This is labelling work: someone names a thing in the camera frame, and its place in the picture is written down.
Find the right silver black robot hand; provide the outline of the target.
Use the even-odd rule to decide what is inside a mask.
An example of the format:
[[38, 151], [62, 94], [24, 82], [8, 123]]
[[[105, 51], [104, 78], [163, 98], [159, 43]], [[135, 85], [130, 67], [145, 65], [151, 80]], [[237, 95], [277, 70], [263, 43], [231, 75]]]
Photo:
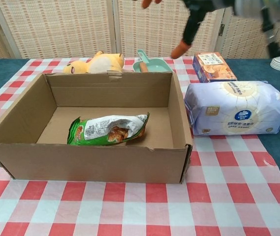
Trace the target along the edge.
[[280, 46], [273, 33], [274, 23], [280, 22], [280, 0], [185, 0], [190, 15], [187, 19], [183, 37], [172, 51], [171, 58], [177, 59], [191, 47], [195, 35], [208, 12], [232, 7], [237, 16], [262, 20], [262, 32], [265, 34], [270, 58], [280, 57]]

